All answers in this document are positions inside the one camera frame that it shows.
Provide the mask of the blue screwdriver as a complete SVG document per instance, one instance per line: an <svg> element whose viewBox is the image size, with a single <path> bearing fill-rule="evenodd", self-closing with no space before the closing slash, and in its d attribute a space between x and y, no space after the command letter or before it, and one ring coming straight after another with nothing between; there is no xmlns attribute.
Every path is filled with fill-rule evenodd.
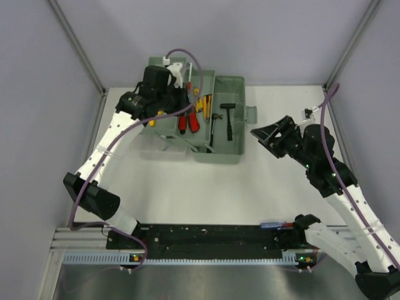
<svg viewBox="0 0 400 300"><path fill-rule="evenodd" d="M276 229L282 230L287 228L293 228L293 222L262 222L260 224L261 229Z"/></svg>
<svg viewBox="0 0 400 300"><path fill-rule="evenodd" d="M193 72L193 64L189 63L189 71L188 71L188 79L187 79L187 96L189 101L191 101L191 90L192 90L192 72Z"/></svg>

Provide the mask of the red handled pliers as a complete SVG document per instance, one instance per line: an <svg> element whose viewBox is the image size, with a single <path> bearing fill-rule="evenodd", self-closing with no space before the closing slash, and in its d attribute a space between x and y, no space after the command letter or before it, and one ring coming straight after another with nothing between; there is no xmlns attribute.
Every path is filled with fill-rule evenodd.
<svg viewBox="0 0 400 300"><path fill-rule="evenodd" d="M185 134L187 129L192 133L197 133L199 131L200 124L194 106L184 114L178 116L177 126L180 134Z"/></svg>

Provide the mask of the yellow black utility knife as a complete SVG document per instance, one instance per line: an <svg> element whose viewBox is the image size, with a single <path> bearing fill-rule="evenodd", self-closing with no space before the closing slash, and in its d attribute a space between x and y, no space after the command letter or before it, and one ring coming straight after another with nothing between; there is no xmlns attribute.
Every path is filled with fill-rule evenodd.
<svg viewBox="0 0 400 300"><path fill-rule="evenodd" d="M207 94L203 97L203 118L208 123L211 118L211 103L212 103L213 95Z"/></svg>

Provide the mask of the small black handled hammer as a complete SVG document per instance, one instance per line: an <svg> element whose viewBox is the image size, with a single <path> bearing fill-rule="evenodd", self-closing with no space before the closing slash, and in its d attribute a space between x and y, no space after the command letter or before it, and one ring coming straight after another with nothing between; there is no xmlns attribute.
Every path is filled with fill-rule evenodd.
<svg viewBox="0 0 400 300"><path fill-rule="evenodd" d="M211 116L211 135L210 135L210 143L209 147L212 148L214 146L214 132L215 132L215 123L218 119L223 119L222 114L213 113Z"/></svg>

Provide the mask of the green toolbox with clear lid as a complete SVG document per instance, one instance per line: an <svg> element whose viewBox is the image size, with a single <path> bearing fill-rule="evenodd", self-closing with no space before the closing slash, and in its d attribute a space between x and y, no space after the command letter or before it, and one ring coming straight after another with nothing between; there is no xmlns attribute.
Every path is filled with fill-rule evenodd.
<svg viewBox="0 0 400 300"><path fill-rule="evenodd" d="M195 161L237 164L245 152L248 124L256 124L258 111L246 104L244 78L198 71L187 58L150 57L148 64L182 66L192 108L182 116L153 121L140 133L143 145L155 158L175 148L191 151Z"/></svg>

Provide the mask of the black rubber mallet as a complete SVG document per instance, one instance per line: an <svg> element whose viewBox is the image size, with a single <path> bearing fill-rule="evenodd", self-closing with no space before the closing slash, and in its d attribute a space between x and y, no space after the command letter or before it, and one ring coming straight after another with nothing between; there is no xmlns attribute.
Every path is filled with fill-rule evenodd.
<svg viewBox="0 0 400 300"><path fill-rule="evenodd" d="M227 114L227 140L232 141L233 140L233 129L231 125L231 117L230 117L230 110L234 109L236 105L234 103L222 103L220 104L221 109L226 110Z"/></svg>

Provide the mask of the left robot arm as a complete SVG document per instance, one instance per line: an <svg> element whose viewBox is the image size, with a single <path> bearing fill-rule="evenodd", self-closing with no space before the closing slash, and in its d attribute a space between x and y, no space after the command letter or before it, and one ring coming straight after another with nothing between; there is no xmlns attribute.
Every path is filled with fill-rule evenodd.
<svg viewBox="0 0 400 300"><path fill-rule="evenodd" d="M102 138L86 162L74 173L67 173L63 184L73 201L69 223L78 208L97 216L121 231L120 240L129 248L142 239L139 223L121 204L119 196L109 192L113 173L133 139L157 116L181 113L188 102L183 82L184 65L147 66L135 90L125 92Z"/></svg>

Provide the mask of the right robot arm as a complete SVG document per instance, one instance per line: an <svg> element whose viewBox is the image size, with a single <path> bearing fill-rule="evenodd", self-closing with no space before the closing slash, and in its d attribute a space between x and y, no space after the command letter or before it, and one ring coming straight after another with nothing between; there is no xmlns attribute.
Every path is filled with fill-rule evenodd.
<svg viewBox="0 0 400 300"><path fill-rule="evenodd" d="M368 299L388 299L399 292L399 244L388 233L363 195L351 170L334 157L335 139L326 126L297 125L285 116L251 130L276 158L289 156L303 166L309 183L341 216L356 240L346 241L317 217L298 216L292 241L316 246L344 267Z"/></svg>

